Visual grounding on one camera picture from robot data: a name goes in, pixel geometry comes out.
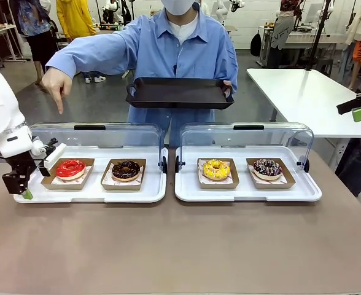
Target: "white face mask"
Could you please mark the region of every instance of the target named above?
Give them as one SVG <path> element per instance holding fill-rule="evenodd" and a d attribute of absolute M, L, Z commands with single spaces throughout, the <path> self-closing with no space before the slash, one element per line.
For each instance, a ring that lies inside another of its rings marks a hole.
<path fill-rule="evenodd" d="M 161 0 L 161 2 L 170 14 L 182 15 L 191 8 L 194 0 Z"/>

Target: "chocolate frosted donut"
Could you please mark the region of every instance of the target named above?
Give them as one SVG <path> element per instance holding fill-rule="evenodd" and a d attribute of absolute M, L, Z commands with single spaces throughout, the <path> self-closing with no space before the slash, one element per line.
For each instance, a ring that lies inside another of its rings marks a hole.
<path fill-rule="evenodd" d="M 274 160 L 259 159 L 254 162 L 253 168 L 255 174 L 265 180 L 275 180 L 283 174 L 283 168 Z"/>
<path fill-rule="evenodd" d="M 120 181 L 131 181 L 137 177 L 139 170 L 140 166 L 134 161 L 118 162 L 112 168 L 112 176 Z"/>

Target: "red glazed donut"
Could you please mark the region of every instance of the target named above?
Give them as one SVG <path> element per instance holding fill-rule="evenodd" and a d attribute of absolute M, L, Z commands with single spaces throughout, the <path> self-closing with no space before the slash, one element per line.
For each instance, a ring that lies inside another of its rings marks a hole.
<path fill-rule="evenodd" d="M 65 161 L 56 169 L 56 176 L 63 180 L 73 180 L 84 173 L 85 164 L 78 160 Z"/>

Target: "hand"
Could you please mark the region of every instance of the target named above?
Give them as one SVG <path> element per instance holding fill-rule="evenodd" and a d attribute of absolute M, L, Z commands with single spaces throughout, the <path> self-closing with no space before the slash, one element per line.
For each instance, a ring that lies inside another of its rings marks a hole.
<path fill-rule="evenodd" d="M 231 83 L 231 81 L 224 80 L 224 85 L 230 87 L 229 89 L 226 89 L 226 91 L 224 91 L 225 98 L 228 98 L 232 92 L 232 83 Z"/>
<path fill-rule="evenodd" d="M 49 68 L 41 82 L 50 92 L 53 100 L 55 100 L 56 105 L 58 106 L 59 113 L 62 114 L 62 98 L 70 94 L 72 84 L 71 78 L 58 69 Z"/>

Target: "yellow hoodie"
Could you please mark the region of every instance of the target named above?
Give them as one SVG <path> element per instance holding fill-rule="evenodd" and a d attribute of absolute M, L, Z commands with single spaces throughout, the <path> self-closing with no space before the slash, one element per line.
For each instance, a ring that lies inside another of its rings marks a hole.
<path fill-rule="evenodd" d="M 56 13 L 66 38 L 75 39 L 96 34 L 87 0 L 56 0 Z"/>

